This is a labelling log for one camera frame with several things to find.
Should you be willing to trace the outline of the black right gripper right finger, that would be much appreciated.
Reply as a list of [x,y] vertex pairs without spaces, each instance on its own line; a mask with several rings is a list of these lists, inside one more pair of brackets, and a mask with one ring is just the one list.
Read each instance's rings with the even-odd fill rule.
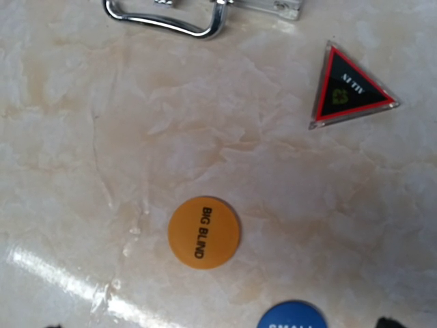
[[377,328],[406,328],[406,326],[395,319],[381,317],[377,321]]

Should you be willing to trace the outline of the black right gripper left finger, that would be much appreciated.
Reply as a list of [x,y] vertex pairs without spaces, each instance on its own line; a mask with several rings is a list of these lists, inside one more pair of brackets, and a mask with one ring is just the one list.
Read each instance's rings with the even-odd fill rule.
[[63,328],[63,326],[61,324],[56,324],[56,325],[48,325],[45,326],[44,328]]

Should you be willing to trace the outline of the aluminium poker set case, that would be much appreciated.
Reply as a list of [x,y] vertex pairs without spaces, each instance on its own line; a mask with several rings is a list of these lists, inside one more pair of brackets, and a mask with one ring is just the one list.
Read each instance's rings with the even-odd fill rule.
[[300,18],[303,1],[102,1],[114,21],[197,40],[217,37],[236,11],[257,12],[285,22]]

